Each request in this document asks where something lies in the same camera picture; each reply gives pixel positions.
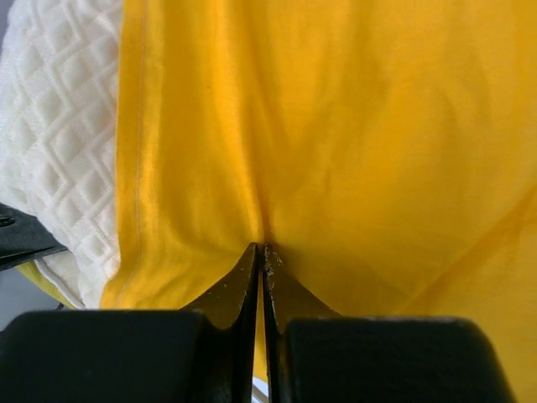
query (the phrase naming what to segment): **yellow fabric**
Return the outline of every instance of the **yellow fabric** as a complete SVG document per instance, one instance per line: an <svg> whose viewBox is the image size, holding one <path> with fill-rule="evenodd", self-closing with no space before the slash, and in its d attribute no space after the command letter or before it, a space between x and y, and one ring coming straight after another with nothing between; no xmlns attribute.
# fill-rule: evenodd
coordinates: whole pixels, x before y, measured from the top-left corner
<svg viewBox="0 0 537 403"><path fill-rule="evenodd" d="M102 306L271 241L344 314L473 319L537 401L536 43L534 0L126 0Z"/></svg>
<svg viewBox="0 0 537 403"><path fill-rule="evenodd" d="M32 281L44 293L48 294L58 302L61 302L65 306L75 309L60 293L56 286L43 277L39 270L37 270L37 267L35 267L34 262L21 264L17 267L17 270L20 271L20 273L28 280Z"/></svg>

